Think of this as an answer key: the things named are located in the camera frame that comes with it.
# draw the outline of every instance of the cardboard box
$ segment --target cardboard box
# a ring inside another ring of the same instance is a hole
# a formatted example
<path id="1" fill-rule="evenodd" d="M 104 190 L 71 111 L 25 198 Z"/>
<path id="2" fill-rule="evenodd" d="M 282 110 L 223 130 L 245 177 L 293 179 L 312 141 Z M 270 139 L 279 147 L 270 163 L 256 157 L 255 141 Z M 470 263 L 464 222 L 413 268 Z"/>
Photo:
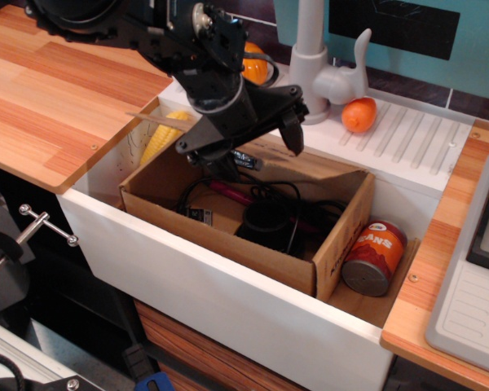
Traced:
<path id="1" fill-rule="evenodd" d="M 374 176 L 359 167 L 306 152 L 293 156 L 277 139 L 266 136 L 237 148 L 261 161 L 259 171 L 243 170 L 262 181 L 290 181 L 306 201 L 347 203 L 324 239 L 305 241 L 303 259 L 235 236 L 245 206 L 205 185 L 196 187 L 190 198 L 192 206 L 212 210 L 212 226 L 176 213 L 174 206 L 183 190 L 205 173 L 190 166 L 173 144 L 130 175 L 120 186 L 121 196 L 127 213 L 326 301 L 339 282 L 346 254 L 368 223 Z M 247 191 L 244 186 L 232 186 Z M 288 187 L 277 188 L 293 194 Z"/>

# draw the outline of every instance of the faucet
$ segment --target faucet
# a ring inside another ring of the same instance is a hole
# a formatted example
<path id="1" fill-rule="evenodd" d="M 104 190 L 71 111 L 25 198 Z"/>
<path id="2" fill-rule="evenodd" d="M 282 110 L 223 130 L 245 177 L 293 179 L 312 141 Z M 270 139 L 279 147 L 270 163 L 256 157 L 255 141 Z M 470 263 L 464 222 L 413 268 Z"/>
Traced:
<path id="1" fill-rule="evenodd" d="M 330 103 L 347 104 L 368 91 L 366 50 L 372 36 L 364 30 L 355 42 L 355 68 L 334 67 L 328 63 L 324 45 L 324 0 L 299 0 L 297 42 L 290 60 L 290 84 L 302 88 L 310 114 L 305 125 L 317 124 L 328 117 Z"/>

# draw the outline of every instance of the orange can label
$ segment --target orange can label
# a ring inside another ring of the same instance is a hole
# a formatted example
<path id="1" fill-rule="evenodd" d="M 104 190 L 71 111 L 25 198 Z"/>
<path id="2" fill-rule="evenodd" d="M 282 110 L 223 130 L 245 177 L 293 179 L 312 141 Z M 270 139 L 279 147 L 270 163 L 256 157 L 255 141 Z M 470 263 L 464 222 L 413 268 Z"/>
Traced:
<path id="1" fill-rule="evenodd" d="M 406 235 L 393 224 L 371 222 L 360 233 L 346 261 L 369 262 L 390 280 L 407 244 Z"/>

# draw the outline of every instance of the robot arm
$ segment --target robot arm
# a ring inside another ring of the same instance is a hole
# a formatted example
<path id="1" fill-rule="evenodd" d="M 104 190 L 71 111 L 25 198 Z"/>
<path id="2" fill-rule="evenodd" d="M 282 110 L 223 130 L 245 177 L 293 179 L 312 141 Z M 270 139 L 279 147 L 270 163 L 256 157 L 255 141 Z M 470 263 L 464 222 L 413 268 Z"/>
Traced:
<path id="1" fill-rule="evenodd" d="M 176 149 L 216 176 L 238 179 L 231 151 L 275 129 L 289 150 L 303 149 L 301 88 L 246 81 L 248 34 L 220 9 L 197 0 L 27 0 L 26 13 L 50 34 L 136 50 L 175 77 L 202 114 Z"/>

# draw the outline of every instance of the orange fruit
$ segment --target orange fruit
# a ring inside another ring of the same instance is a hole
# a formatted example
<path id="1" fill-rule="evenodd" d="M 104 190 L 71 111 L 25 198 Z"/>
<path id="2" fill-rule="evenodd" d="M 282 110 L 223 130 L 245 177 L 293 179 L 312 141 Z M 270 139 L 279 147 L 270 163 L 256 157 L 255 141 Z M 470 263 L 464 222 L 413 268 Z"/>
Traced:
<path id="1" fill-rule="evenodd" d="M 244 51 L 248 53 L 264 53 L 259 46 L 252 42 L 244 44 Z M 268 77 L 268 63 L 264 59 L 243 59 L 243 77 L 252 83 L 261 85 Z"/>
<path id="2" fill-rule="evenodd" d="M 373 98 L 352 100 L 342 110 L 342 124 L 350 132 L 365 132 L 371 128 L 375 118 L 377 118 L 377 104 Z"/>

